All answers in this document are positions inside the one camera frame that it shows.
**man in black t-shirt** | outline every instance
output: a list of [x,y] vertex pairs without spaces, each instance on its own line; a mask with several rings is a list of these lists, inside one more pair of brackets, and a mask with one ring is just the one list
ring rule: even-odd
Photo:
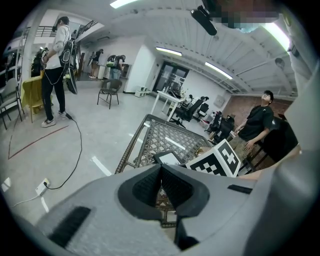
[[121,72],[124,70],[123,63],[125,62],[125,56],[120,55],[116,57],[118,62],[117,66],[110,68],[109,79],[117,79],[119,80]]
[[92,59],[92,63],[91,63],[91,73],[89,75],[90,78],[93,78],[93,79],[96,78],[95,72],[96,72],[96,69],[98,68],[99,57],[100,57],[100,54],[103,54],[103,53],[104,53],[103,49],[100,49],[95,53],[95,57]]
[[255,106],[247,119],[235,129],[237,136],[229,144],[240,161],[243,161],[255,144],[269,133],[274,118],[274,112],[269,105],[273,100],[274,94],[266,90],[261,97],[261,105]]

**ceiling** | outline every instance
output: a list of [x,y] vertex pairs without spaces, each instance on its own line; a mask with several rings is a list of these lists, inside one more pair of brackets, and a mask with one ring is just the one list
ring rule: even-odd
[[[114,0],[57,0],[50,7],[105,25],[104,31],[90,38],[93,42],[104,36],[146,35],[154,46],[182,53],[182,57],[161,53],[164,59],[203,74],[232,94],[255,96],[272,90],[279,99],[297,96],[289,55],[263,27],[241,33],[215,23],[217,35],[210,36],[190,14],[190,10],[202,4],[201,0],[139,0],[118,9],[110,6],[112,2]],[[287,32],[282,20],[276,24]],[[276,65],[276,58],[283,59],[284,68]],[[233,79],[205,66],[205,62]]]

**wicker table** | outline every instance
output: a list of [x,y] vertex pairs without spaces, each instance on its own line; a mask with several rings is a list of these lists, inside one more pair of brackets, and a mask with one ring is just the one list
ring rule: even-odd
[[[147,129],[138,156],[133,162],[129,157],[143,129]],[[185,164],[196,157],[200,147],[211,147],[210,143],[202,136],[165,121],[159,117],[148,114],[141,122],[126,148],[115,173],[124,171],[127,165],[138,168],[154,164],[153,155],[174,151]],[[160,189],[156,202],[156,208],[163,211],[163,228],[173,228],[176,222],[168,222],[168,211],[175,211],[163,189]]]

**black and white pattern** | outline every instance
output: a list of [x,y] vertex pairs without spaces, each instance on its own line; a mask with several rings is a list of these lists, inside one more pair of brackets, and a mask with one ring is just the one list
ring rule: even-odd
[[227,176],[213,151],[212,154],[191,164],[188,168],[205,174]]
[[225,161],[226,165],[229,167],[232,174],[235,174],[239,159],[235,155],[234,151],[232,150],[231,146],[227,141],[225,141],[219,148],[218,148],[219,154],[222,156],[223,160]]

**black pants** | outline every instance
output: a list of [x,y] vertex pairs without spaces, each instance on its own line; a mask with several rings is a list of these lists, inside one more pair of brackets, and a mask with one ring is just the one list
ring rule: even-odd
[[60,112],[65,111],[66,103],[65,103],[65,91],[64,91],[64,83],[63,83],[63,67],[57,67],[54,69],[46,69],[44,71],[42,78],[42,101],[44,105],[44,110],[46,114],[46,118],[51,121],[54,116],[51,111],[51,99],[50,95],[54,88],[55,95],[58,99],[60,105]]

